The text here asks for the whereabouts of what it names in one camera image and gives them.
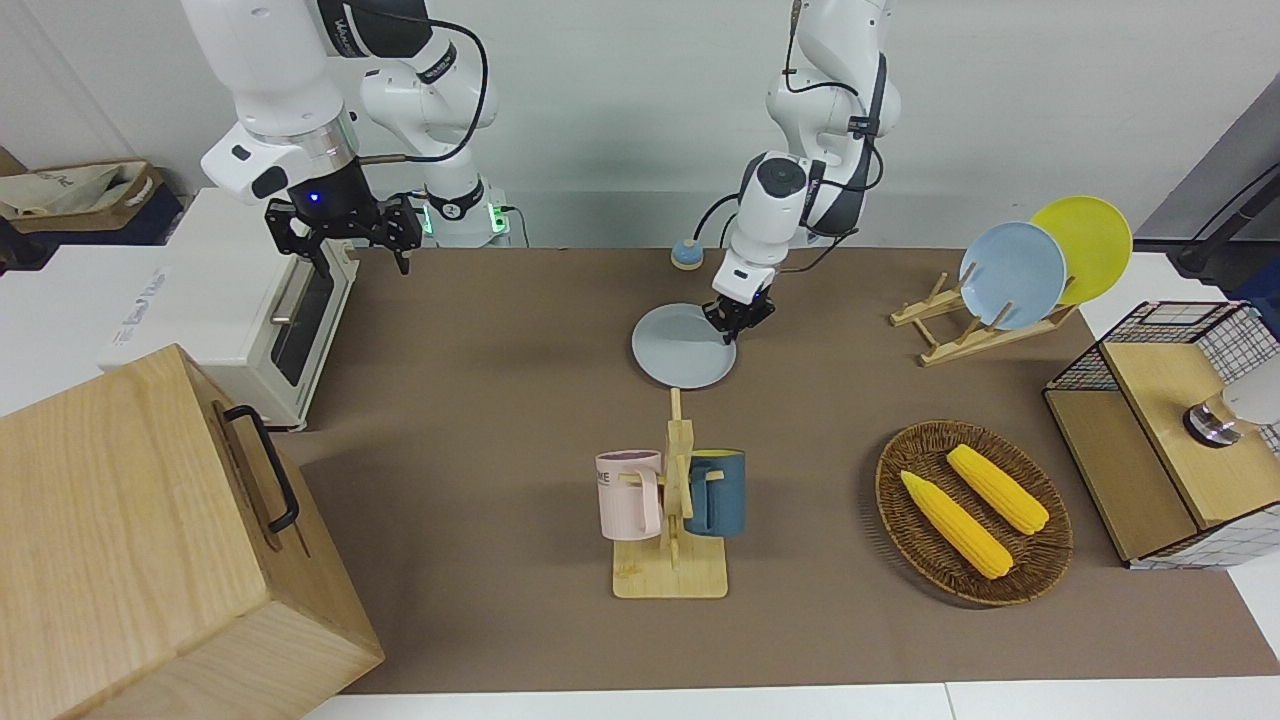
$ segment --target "oven door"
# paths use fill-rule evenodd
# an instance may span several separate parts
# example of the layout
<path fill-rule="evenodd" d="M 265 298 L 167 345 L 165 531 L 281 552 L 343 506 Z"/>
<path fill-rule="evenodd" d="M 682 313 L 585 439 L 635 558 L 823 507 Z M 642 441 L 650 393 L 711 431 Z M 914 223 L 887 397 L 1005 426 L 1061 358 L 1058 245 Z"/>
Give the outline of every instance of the oven door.
<path fill-rule="evenodd" d="M 268 318 L 274 337 L 266 360 L 274 370 L 270 374 L 278 373 L 271 384 L 279 388 L 276 396 L 292 400 L 297 424 L 305 420 L 315 380 L 351 290 L 353 268 L 348 265 L 352 263 L 332 242 L 324 243 L 323 251 L 329 260 L 329 277 L 320 277 L 311 263 L 298 260 Z"/>

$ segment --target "table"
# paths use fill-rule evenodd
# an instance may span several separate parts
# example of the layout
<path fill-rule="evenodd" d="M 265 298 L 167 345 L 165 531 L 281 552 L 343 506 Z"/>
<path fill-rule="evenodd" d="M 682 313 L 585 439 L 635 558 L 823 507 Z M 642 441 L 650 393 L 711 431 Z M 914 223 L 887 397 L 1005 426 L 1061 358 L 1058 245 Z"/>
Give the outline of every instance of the table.
<path fill-rule="evenodd" d="M 407 279 L 370 258 L 314 429 L 280 442 L 388 651 L 352 692 L 1276 673 L 1229 577 L 1115 557 L 1038 392 L 1091 342 L 1082 322 L 914 365 L 919 337 L 884 315 L 959 256 L 846 250 L 785 278 L 733 373 L 689 393 L 699 445 L 748 451 L 751 520 L 728 543 L 730 597 L 680 612 L 609 597 L 590 459 L 660 442 L 666 393 L 627 336 L 655 305 L 708 299 L 717 258 L 680 274 L 663 251 L 431 251 Z M 1050 596 L 952 607 L 876 542 L 879 447 L 940 416 L 1057 480 L 1076 557 Z"/>

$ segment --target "wooden crate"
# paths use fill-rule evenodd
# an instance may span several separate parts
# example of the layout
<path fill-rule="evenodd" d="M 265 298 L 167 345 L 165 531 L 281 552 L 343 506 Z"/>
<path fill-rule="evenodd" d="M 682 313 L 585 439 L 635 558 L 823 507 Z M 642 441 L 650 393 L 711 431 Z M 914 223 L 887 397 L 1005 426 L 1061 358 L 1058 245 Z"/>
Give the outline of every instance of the wooden crate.
<path fill-rule="evenodd" d="M 172 346 L 0 418 L 0 717 L 296 719 L 381 661 L 230 405 Z"/>
<path fill-rule="evenodd" d="M 1187 547 L 1280 502 L 1280 460 L 1253 434 L 1196 442 L 1183 413 L 1222 388 L 1194 343 L 1103 342 L 1117 389 L 1044 393 L 1121 560 Z"/>

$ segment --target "dark blue mug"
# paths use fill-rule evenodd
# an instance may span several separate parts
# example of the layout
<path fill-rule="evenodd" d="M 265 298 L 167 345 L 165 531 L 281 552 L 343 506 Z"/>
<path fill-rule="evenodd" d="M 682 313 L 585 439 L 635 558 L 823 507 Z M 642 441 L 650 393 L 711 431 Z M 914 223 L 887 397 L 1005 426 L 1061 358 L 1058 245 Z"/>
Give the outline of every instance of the dark blue mug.
<path fill-rule="evenodd" d="M 746 455 L 741 450 L 695 450 L 689 464 L 694 516 L 685 529 L 727 538 L 746 529 Z"/>

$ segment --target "green light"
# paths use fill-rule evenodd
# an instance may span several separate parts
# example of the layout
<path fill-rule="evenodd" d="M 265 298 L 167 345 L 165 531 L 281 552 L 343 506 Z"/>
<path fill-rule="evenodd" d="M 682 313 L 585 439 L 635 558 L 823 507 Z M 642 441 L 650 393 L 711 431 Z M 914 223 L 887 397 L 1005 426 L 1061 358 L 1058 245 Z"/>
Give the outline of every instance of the green light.
<path fill-rule="evenodd" d="M 498 208 L 489 205 L 489 218 L 493 220 L 493 233 L 502 234 L 507 232 L 507 215 L 502 213 Z"/>

